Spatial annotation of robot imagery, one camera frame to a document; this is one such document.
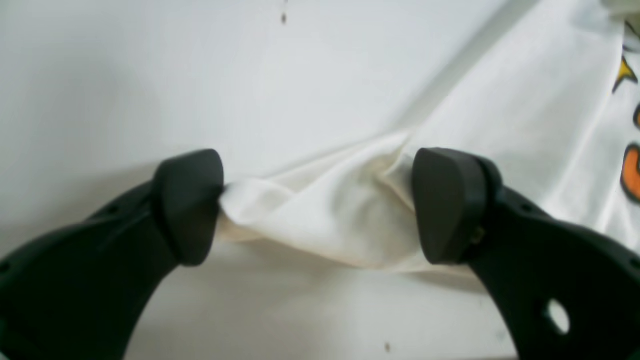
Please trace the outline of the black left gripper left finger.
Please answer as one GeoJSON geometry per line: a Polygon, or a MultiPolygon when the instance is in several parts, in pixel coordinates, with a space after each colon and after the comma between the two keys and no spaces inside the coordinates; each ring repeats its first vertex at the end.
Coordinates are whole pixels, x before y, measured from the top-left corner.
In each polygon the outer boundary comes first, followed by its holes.
{"type": "Polygon", "coordinates": [[[210,254],[224,183],[217,151],[172,157],[149,182],[84,221],[5,256],[1,354],[9,360],[122,360],[162,281],[210,254]]]}

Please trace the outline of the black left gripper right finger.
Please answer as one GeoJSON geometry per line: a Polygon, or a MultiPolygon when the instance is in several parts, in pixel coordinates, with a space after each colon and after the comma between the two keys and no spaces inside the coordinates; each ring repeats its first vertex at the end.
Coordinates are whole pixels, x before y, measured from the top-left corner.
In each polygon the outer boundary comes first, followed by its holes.
{"type": "Polygon", "coordinates": [[[421,148],[411,188],[426,260],[470,267],[521,360],[639,358],[636,253],[554,219],[471,153],[421,148]]]}

